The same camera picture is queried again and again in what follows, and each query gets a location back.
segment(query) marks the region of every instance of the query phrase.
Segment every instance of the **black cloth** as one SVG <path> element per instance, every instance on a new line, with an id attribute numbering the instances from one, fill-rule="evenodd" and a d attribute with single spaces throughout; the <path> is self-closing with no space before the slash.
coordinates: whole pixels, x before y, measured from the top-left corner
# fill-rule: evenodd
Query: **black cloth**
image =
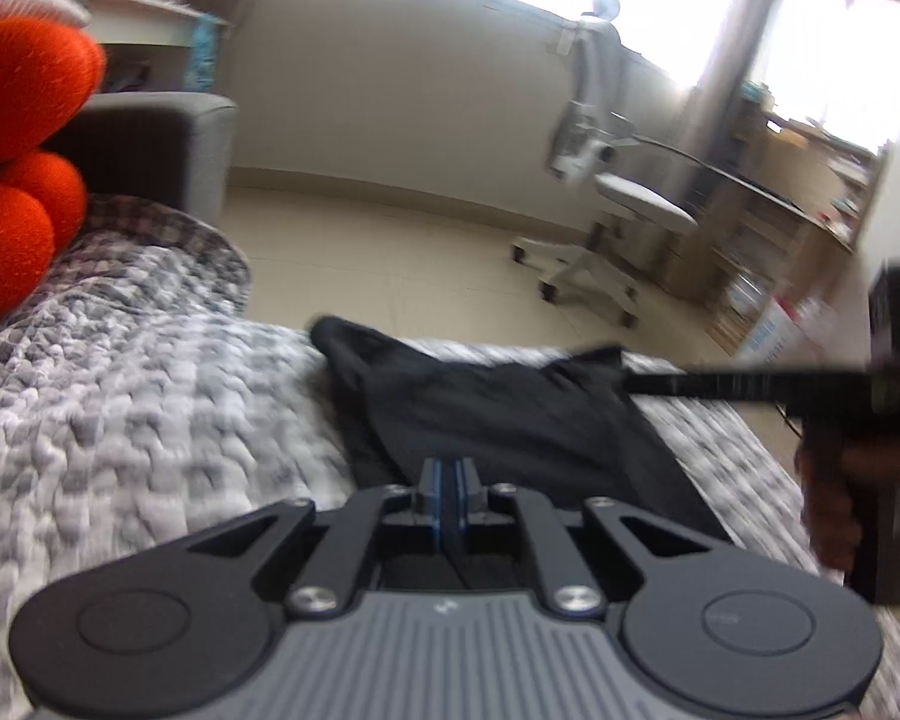
<path id="1" fill-rule="evenodd" d="M 562 509 L 607 495 L 730 541 L 621 390 L 619 347 L 534 368 L 442 362 L 337 317 L 310 338 L 360 488 L 413 485 L 427 458 L 472 458 L 487 485 L 534 488 Z"/>

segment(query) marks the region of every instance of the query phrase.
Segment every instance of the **orange stuffed toy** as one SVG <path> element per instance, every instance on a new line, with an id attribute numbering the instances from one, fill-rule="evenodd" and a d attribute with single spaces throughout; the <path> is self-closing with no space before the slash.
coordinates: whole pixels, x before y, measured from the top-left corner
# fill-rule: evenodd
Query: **orange stuffed toy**
<path id="1" fill-rule="evenodd" d="M 87 192 L 77 169 L 37 147 L 100 84 L 106 57 L 83 32 L 50 20 L 0 20 L 0 318 L 74 239 Z"/>

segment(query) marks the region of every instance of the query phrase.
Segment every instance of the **white office chair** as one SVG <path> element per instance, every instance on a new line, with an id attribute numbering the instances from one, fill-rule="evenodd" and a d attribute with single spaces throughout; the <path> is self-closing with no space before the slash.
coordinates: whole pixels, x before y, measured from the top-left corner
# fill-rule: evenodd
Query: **white office chair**
<path id="1" fill-rule="evenodd" d="M 630 122 L 613 113 L 619 97 L 623 75 L 624 52 L 620 35 L 611 21 L 616 16 L 615 2 L 581 17 L 574 39 L 576 70 L 575 100 L 570 103 L 554 134 L 547 169 L 576 191 L 593 178 L 598 193 L 605 199 L 600 209 L 604 215 L 620 220 L 645 218 L 677 234 L 693 230 L 697 223 L 655 191 L 634 181 L 621 178 L 607 167 L 619 148 L 646 143 L 677 151 L 663 143 L 640 138 Z M 624 327 L 637 322 L 637 282 L 621 269 L 597 254 L 607 228 L 598 220 L 590 230 L 586 245 L 559 245 L 514 239 L 514 261 L 522 263 L 527 255 L 557 260 L 557 264 L 540 279 L 540 295 L 544 300 L 557 299 L 559 288 L 580 271 L 588 271 L 600 289 L 623 309 Z"/>

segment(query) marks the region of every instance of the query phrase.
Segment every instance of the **bedspread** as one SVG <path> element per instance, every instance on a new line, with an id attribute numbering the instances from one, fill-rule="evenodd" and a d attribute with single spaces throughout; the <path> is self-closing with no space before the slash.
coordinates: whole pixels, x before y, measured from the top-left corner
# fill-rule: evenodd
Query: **bedspread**
<path id="1" fill-rule="evenodd" d="M 8 625 L 49 581 L 281 498 L 325 509 L 353 490 L 322 356 L 305 333 L 240 319 L 249 292 L 247 263 L 212 228 L 98 196 L 77 242 L 0 326 L 0 718 L 29 707 Z M 488 364 L 562 354 L 415 345 Z M 730 407 L 638 403 L 742 546 L 819 570 L 799 489 Z M 865 709 L 896 717 L 900 628 L 879 618 L 885 654 Z"/>

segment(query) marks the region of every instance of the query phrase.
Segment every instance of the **gray sofa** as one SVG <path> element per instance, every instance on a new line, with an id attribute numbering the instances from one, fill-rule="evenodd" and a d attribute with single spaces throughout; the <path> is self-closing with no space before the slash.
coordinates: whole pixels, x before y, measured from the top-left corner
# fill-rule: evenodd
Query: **gray sofa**
<path id="1" fill-rule="evenodd" d="M 156 200 L 216 226 L 237 106 L 217 95 L 94 95 L 45 143 L 83 174 L 89 191 Z"/>

